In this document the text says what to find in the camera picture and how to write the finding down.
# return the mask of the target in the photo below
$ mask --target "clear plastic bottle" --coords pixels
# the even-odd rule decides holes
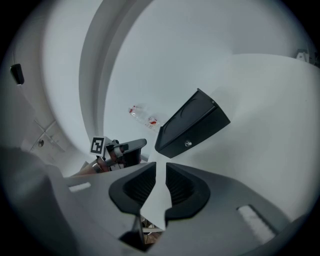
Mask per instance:
[[[146,107],[134,105],[132,108],[129,108],[128,111],[140,124],[156,133],[159,131],[161,126],[159,120],[151,115]]]

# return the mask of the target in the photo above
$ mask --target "black hanging object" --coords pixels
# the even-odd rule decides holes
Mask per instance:
[[[22,73],[21,65],[14,64],[10,67],[10,72],[18,86],[23,85],[25,82],[24,74]]]
[[[203,142],[230,120],[219,105],[200,89],[160,128],[155,150],[173,158]]]

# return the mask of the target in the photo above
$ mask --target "silver lock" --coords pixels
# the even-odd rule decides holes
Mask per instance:
[[[190,140],[186,140],[184,145],[189,148],[192,145],[192,142]]]

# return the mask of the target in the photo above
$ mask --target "plastic bottle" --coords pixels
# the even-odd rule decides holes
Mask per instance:
[[[159,120],[150,114],[148,109],[143,106],[133,106],[132,108],[128,109],[129,114],[133,116],[140,124],[143,124],[148,129],[158,132],[160,129],[160,122]]]

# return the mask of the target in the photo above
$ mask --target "white table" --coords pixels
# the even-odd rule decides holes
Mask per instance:
[[[320,69],[276,55],[233,55],[212,75],[212,88],[203,90],[231,123],[172,159],[153,148],[156,184],[141,214],[165,228],[167,162],[234,178],[290,220],[308,212],[319,192]]]

